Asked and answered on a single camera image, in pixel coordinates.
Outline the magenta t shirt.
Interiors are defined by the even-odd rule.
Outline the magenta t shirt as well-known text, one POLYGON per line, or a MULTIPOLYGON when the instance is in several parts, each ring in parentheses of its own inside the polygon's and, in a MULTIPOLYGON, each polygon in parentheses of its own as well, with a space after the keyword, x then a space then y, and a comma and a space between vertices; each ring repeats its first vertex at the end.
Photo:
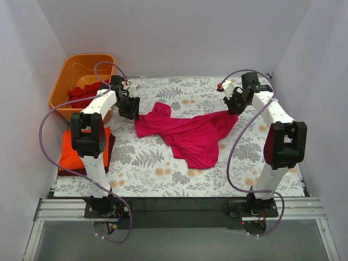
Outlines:
POLYGON ((157 102, 152 111, 135 121, 139 138, 159 135, 172 149, 173 157, 184 159, 190 169, 210 169, 219 157, 219 140, 225 138, 239 118, 218 111, 190 119, 171 116, 171 107, 157 102))

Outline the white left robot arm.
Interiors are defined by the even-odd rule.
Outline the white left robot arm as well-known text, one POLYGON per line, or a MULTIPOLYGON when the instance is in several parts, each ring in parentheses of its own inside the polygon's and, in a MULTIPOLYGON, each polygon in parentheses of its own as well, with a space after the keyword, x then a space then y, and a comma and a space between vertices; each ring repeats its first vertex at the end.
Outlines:
POLYGON ((92 183, 87 202, 92 210, 108 218, 116 212, 116 205, 109 193, 103 161, 104 151, 109 147, 103 120, 113 106, 118 107, 121 117, 138 120, 140 98, 128 80, 116 75, 111 76, 109 83, 102 84, 97 95, 80 113, 71 115, 71 143, 92 183))

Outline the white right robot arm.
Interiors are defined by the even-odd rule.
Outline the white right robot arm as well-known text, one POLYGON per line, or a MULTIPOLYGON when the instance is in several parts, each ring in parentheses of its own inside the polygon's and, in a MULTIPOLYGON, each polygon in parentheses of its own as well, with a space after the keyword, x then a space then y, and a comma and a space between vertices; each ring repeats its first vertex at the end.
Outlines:
POLYGON ((235 217, 277 217, 274 197, 284 175, 305 157, 307 125, 295 121, 279 104, 272 83, 261 84, 259 72, 240 70, 241 87, 235 87, 226 77, 217 87, 224 92, 224 103, 231 115, 239 116, 248 106, 257 110, 269 126, 263 149, 265 164, 259 180, 245 190, 242 200, 228 201, 226 210, 235 217))

